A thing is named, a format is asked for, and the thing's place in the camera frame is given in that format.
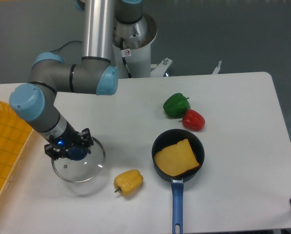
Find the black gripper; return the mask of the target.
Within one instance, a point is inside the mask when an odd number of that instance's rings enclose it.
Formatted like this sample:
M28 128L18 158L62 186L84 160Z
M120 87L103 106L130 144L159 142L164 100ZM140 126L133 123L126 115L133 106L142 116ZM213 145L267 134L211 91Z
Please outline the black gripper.
M72 147L78 147L87 154L91 154L91 147L94 145L93 137L88 128L79 133L69 122L67 122L65 130L58 137L55 137L54 134L50 135L48 142L50 144L44 145L44 152L52 160L69 158L67 150Z

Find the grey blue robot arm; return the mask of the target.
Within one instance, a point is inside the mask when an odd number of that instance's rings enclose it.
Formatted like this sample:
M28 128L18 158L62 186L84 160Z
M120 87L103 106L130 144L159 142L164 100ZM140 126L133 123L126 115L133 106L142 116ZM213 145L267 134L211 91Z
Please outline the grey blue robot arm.
M29 81L9 97L15 113L38 132L47 144L45 153L57 160L81 160L94 144L89 129L77 132L54 105L58 92L113 95L118 87L118 70L111 65L111 46L116 21L139 22L143 17L140 0L77 0L85 13L83 56L80 64L65 64L54 53L36 58Z

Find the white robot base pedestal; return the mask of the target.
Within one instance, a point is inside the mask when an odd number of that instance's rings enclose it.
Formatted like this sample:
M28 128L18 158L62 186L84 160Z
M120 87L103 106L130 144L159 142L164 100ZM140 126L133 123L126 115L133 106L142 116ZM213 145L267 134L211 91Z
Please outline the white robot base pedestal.
M119 78L167 76L172 59L164 58L160 63L151 62L151 45L156 36L157 25L149 14L144 13L133 24L125 24L115 19L113 51Z

